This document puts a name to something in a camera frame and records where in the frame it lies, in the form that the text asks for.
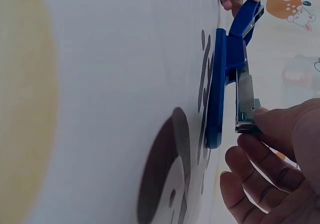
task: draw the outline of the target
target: cartoon decal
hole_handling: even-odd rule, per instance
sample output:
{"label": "cartoon decal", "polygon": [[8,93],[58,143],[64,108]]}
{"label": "cartoon decal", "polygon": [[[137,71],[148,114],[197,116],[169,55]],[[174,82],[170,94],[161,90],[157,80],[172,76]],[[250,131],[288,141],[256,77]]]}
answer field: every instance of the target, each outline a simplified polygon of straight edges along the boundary
{"label": "cartoon decal", "polygon": [[[198,93],[198,113],[201,111],[201,107],[203,107],[202,113],[202,122],[200,128],[200,135],[198,141],[198,150],[197,150],[197,164],[200,164],[200,160],[203,159],[205,164],[205,169],[208,168],[210,156],[211,156],[211,149],[208,152],[207,143],[206,143],[206,118],[207,118],[207,105],[209,99],[209,91],[210,91],[210,83],[211,83],[211,76],[212,70],[214,67],[213,59],[210,60],[210,48],[211,48],[211,36],[208,35],[208,41],[206,43],[206,33],[204,30],[201,31],[201,44],[203,53],[202,59],[202,71],[201,71],[201,79],[200,79],[200,86],[199,86],[199,93]],[[202,177],[202,187],[201,187],[201,194],[204,192],[204,179],[205,179],[205,172],[203,172]]]}
{"label": "cartoon decal", "polygon": [[305,6],[311,6],[307,0],[267,0],[267,12],[274,17],[286,19],[303,27],[306,31],[312,31],[310,22],[316,20],[316,15],[311,14]]}
{"label": "cartoon decal", "polygon": [[314,68],[316,69],[316,71],[320,72],[320,58],[318,59],[317,62],[315,62]]}
{"label": "cartoon decal", "polygon": [[[202,195],[205,171],[211,156],[206,144],[205,129],[213,68],[213,60],[210,60],[211,36],[208,35],[206,42],[204,30],[201,31],[201,44],[203,59],[197,103],[197,110],[201,115],[201,128],[196,166],[202,175],[202,185],[197,187]],[[190,150],[187,117],[178,107],[163,124],[147,158],[138,194],[138,224],[184,224],[193,169]]]}
{"label": "cartoon decal", "polygon": [[191,177],[187,117],[176,108],[150,150],[140,186],[138,224],[183,224]]}

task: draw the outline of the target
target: cartoon character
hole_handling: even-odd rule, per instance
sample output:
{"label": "cartoon character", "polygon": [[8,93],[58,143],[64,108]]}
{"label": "cartoon character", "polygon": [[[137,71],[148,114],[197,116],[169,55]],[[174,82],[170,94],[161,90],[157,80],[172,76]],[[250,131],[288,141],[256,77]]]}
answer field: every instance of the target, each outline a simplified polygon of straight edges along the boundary
{"label": "cartoon character", "polygon": [[311,6],[309,1],[303,0],[267,0],[267,11],[281,19],[286,19],[288,22],[293,22],[306,31],[312,31],[309,22],[316,20],[316,15],[311,14],[305,6]]}
{"label": "cartoon character", "polygon": [[137,204],[138,224],[183,224],[191,177],[190,135],[181,108],[162,126],[150,150]]}
{"label": "cartoon character", "polygon": [[311,31],[311,26],[309,22],[314,22],[316,20],[316,15],[310,14],[308,10],[299,5],[297,8],[297,12],[295,15],[288,16],[288,22],[294,22],[299,26],[302,26],[305,30]]}

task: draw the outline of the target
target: stapler anvil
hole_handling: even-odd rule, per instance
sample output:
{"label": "stapler anvil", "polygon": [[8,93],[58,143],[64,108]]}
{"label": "stapler anvil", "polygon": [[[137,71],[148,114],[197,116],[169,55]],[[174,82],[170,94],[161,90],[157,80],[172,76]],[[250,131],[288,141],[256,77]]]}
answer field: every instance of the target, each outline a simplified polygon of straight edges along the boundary
{"label": "stapler anvil", "polygon": [[236,84],[235,132],[260,133],[254,123],[254,111],[260,107],[260,101],[255,99],[253,94],[253,80],[249,74],[246,47],[264,9],[260,2],[247,0],[234,18],[228,35],[222,28],[216,30],[205,131],[206,144],[210,149],[221,144],[225,87],[233,82]]}

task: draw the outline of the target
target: orange fruit cartoon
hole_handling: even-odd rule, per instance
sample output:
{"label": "orange fruit cartoon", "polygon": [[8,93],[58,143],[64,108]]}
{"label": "orange fruit cartoon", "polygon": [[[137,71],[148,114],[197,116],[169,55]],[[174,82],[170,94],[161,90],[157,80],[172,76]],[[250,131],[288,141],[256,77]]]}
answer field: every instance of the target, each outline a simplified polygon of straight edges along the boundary
{"label": "orange fruit cartoon", "polygon": [[267,0],[266,3],[268,13],[282,19],[295,15],[297,8],[301,6],[301,0]]}
{"label": "orange fruit cartoon", "polygon": [[267,12],[274,17],[286,19],[295,23],[306,31],[311,31],[310,22],[316,20],[316,15],[310,13],[304,6],[311,6],[307,0],[267,0]]}

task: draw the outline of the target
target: cartoon face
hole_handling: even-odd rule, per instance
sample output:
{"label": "cartoon face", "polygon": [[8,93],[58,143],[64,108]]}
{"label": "cartoon face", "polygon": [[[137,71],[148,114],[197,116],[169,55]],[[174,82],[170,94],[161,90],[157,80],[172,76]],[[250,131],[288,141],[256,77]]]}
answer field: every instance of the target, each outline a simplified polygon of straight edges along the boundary
{"label": "cartoon face", "polygon": [[184,168],[177,157],[167,176],[155,216],[150,224],[177,224],[184,195]]}
{"label": "cartoon face", "polygon": [[138,224],[183,224],[191,177],[187,117],[174,109],[150,150],[139,191]]}
{"label": "cartoon face", "polygon": [[301,5],[296,9],[295,15],[290,15],[287,18],[288,22],[296,23],[297,25],[302,26],[305,30],[311,31],[312,29],[309,22],[314,22],[316,20],[316,16],[314,14],[310,14],[309,11]]}

